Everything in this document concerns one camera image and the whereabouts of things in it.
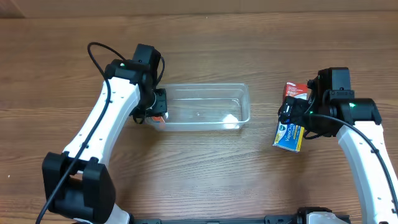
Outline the orange bottle white cap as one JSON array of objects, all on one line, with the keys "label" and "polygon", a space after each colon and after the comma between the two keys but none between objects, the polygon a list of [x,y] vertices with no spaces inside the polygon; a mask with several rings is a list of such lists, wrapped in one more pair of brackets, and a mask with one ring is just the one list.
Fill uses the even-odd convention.
[{"label": "orange bottle white cap", "polygon": [[165,124],[165,119],[162,116],[153,116],[151,119],[155,123]]}]

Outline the blue VapoDrops box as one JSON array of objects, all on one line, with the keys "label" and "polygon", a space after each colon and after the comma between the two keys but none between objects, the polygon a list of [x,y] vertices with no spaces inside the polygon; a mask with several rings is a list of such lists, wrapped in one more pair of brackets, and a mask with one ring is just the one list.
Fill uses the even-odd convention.
[{"label": "blue VapoDrops box", "polygon": [[273,146],[292,152],[300,152],[304,131],[304,127],[296,124],[278,123]]}]

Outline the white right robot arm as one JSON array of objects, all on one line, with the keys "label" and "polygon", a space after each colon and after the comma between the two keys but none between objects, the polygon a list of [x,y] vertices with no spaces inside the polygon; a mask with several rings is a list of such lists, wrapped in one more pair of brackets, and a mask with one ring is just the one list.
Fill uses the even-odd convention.
[{"label": "white right robot arm", "polygon": [[397,176],[374,100],[357,98],[347,67],[318,71],[309,98],[285,96],[279,122],[304,128],[303,138],[336,137],[348,160],[363,223],[397,223]]}]

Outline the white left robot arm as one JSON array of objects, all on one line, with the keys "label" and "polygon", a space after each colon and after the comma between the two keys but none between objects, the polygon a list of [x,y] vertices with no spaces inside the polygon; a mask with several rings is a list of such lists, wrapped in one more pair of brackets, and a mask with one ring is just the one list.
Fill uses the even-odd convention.
[{"label": "white left robot arm", "polygon": [[63,152],[50,152],[42,162],[46,203],[37,223],[47,211],[78,223],[134,223],[133,215],[116,205],[108,166],[128,118],[141,124],[166,115],[166,90],[157,86],[164,68],[155,47],[138,44],[131,59],[119,54],[98,69],[103,87],[84,125]]}]

